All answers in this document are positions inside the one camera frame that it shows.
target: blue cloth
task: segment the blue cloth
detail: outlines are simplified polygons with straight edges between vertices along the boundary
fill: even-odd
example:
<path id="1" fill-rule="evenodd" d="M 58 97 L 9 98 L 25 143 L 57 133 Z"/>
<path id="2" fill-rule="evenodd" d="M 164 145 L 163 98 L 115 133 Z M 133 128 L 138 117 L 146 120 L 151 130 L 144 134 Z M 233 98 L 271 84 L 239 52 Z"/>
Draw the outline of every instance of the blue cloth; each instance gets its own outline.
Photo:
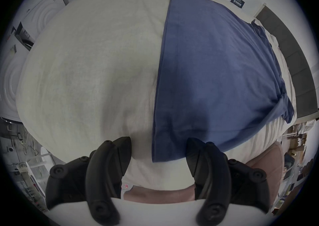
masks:
<path id="1" fill-rule="evenodd" d="M 294 114 L 262 27 L 211 0 L 170 0 L 154 106 L 153 162 L 185 157 L 186 141 L 222 151 Z"/>

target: washing machine door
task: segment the washing machine door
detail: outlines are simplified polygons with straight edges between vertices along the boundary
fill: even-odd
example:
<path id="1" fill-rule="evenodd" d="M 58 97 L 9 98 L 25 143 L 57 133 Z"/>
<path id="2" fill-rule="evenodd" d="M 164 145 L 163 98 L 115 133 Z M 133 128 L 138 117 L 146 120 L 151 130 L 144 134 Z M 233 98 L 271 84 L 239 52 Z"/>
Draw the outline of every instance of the washing machine door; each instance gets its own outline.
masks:
<path id="1" fill-rule="evenodd" d="M 21 21 L 23 28 L 34 42 L 48 22 L 65 7 L 63 0 L 42 0 Z"/>
<path id="2" fill-rule="evenodd" d="M 16 107 L 16 91 L 29 51 L 11 34 L 0 54 L 0 117 L 21 122 Z"/>

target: white duvet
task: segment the white duvet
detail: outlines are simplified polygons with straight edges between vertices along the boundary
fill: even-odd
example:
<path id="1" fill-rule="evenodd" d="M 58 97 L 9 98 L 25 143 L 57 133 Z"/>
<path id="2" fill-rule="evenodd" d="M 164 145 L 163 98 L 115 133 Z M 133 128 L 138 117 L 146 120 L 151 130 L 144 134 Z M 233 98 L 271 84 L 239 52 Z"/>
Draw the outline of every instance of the white duvet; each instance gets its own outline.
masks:
<path id="1" fill-rule="evenodd" d="M 246 22 L 253 17 L 226 0 L 213 0 Z M 156 190 L 194 183 L 185 159 L 152 163 L 153 110 L 162 34 L 169 0 L 75 0 L 46 26 L 23 67 L 18 114 L 32 136 L 69 162 L 105 140 L 132 139 L 123 183 Z M 267 33 L 288 96 L 295 92 L 275 37 Z M 226 152 L 247 162 L 293 124 L 279 117 Z"/>

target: washing machine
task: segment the washing machine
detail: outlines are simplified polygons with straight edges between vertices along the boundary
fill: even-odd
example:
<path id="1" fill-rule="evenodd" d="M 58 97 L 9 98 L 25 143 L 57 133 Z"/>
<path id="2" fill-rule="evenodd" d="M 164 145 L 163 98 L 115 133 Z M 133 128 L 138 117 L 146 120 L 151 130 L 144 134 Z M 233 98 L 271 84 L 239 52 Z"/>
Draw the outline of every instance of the washing machine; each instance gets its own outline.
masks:
<path id="1" fill-rule="evenodd" d="M 16 91 L 29 50 L 11 34 L 0 53 L 0 117 L 21 123 L 16 107 Z"/>
<path id="2" fill-rule="evenodd" d="M 35 42 L 47 23 L 65 7 L 63 0 L 42 0 L 21 21 L 23 29 L 29 35 L 28 40 Z"/>

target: label sticker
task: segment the label sticker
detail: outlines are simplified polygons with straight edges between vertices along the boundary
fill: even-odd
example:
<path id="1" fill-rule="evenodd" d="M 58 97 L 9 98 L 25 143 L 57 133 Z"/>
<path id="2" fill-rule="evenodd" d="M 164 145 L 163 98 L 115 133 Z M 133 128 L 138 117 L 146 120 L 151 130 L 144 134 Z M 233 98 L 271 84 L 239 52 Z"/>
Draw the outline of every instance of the label sticker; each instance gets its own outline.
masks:
<path id="1" fill-rule="evenodd" d="M 239 8 L 242 8 L 242 6 L 245 4 L 245 1 L 243 1 L 243 0 L 231 0 L 230 2 L 232 2 L 233 4 L 238 6 Z"/>

